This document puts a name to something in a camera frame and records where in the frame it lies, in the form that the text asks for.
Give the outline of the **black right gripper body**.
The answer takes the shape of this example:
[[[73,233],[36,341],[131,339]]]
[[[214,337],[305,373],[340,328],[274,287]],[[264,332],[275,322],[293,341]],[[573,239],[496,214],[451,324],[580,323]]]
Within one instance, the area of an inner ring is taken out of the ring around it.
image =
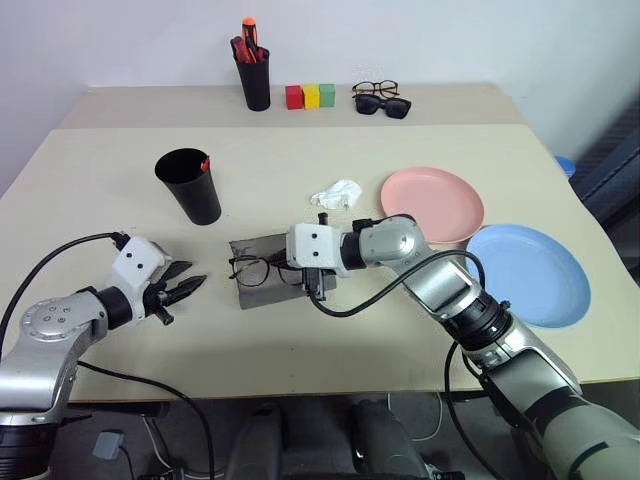
[[[329,250],[328,214],[318,214],[318,225],[306,225],[301,240],[301,264],[308,296],[317,301],[325,299],[322,268],[327,265]]]

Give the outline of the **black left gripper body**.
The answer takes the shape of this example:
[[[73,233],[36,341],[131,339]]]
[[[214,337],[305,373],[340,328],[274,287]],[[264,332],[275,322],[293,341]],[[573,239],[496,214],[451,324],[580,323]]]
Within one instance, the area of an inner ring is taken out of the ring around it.
[[[170,293],[166,281],[150,283],[143,292],[144,318],[155,316],[164,326],[174,321],[174,316],[168,312],[173,295]]]

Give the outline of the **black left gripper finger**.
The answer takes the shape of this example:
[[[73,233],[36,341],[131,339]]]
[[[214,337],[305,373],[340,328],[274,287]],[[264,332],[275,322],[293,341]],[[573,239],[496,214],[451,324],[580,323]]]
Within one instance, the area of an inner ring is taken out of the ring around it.
[[[192,267],[189,261],[173,261],[160,277],[161,282],[169,282]]]
[[[206,279],[206,275],[197,275],[182,280],[166,291],[166,305],[171,306],[191,296]]]

